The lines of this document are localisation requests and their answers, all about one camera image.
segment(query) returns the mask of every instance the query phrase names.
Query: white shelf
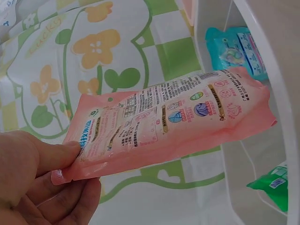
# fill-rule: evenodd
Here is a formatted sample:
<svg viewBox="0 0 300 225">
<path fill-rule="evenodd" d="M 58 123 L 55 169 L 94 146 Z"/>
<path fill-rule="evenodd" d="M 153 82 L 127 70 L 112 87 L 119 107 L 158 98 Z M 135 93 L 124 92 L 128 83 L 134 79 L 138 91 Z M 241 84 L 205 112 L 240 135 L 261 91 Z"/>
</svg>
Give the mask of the white shelf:
<svg viewBox="0 0 300 225">
<path fill-rule="evenodd" d="M 205 33 L 248 26 L 273 89 L 270 107 L 279 123 L 242 142 L 222 145 L 232 211 L 238 224 L 300 225 L 300 0 L 197 0 L 195 42 L 204 71 L 211 71 Z M 287 160 L 289 213 L 246 185 Z"/>
</svg>

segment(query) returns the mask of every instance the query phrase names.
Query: blue icon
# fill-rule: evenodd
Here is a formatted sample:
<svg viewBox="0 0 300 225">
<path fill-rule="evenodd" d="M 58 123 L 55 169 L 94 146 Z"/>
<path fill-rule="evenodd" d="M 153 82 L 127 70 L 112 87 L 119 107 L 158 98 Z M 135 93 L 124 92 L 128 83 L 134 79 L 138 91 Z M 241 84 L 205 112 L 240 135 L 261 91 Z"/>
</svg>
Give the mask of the blue icon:
<svg viewBox="0 0 300 225">
<path fill-rule="evenodd" d="M 172 123 L 178 123 L 178 122 L 182 121 L 181 112 L 176 111 L 176 112 L 171 113 L 169 115 L 168 119 Z"/>
<path fill-rule="evenodd" d="M 198 116 L 207 116 L 209 114 L 207 106 L 205 103 L 199 103 L 197 105 L 195 105 L 194 107 L 194 112 L 198 115 Z"/>
</svg>

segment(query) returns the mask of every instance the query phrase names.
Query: teal package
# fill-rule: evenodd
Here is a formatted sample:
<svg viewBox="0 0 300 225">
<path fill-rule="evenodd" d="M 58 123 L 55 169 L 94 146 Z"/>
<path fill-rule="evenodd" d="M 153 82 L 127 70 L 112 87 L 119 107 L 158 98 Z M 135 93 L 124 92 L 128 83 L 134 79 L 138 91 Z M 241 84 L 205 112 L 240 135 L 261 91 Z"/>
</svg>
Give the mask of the teal package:
<svg viewBox="0 0 300 225">
<path fill-rule="evenodd" d="M 231 27 L 226 32 L 211 27 L 205 39 L 214 70 L 243 66 L 254 79 L 268 79 L 266 67 L 247 27 Z"/>
</svg>

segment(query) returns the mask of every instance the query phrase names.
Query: barcode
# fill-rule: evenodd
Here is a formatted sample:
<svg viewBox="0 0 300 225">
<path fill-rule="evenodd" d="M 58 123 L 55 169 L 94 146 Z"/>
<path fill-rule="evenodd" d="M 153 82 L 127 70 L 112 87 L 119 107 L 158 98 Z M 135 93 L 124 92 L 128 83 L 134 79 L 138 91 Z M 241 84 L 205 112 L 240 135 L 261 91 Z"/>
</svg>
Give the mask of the barcode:
<svg viewBox="0 0 300 225">
<path fill-rule="evenodd" d="M 214 76 L 220 76 L 220 74 L 218 72 L 211 72 L 211 73 L 205 73 L 205 74 L 198 75 L 198 77 L 200 77 L 201 80 L 205 80 L 207 78 L 211 78 Z"/>
<path fill-rule="evenodd" d="M 285 180 L 282 178 L 277 178 L 269 186 L 273 189 L 277 188 L 279 185 L 285 183 Z"/>
</svg>

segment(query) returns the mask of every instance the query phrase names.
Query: fingernail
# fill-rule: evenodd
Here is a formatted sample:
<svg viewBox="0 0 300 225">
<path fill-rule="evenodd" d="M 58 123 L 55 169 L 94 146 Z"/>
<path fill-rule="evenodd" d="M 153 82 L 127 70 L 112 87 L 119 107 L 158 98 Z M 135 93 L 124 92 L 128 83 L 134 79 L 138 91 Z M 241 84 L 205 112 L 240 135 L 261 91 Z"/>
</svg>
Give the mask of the fingernail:
<svg viewBox="0 0 300 225">
<path fill-rule="evenodd" d="M 68 147 L 77 147 L 77 146 L 79 146 L 79 142 L 77 142 L 77 141 L 70 141 L 70 142 L 65 143 L 64 145 L 66 145 Z"/>
</svg>

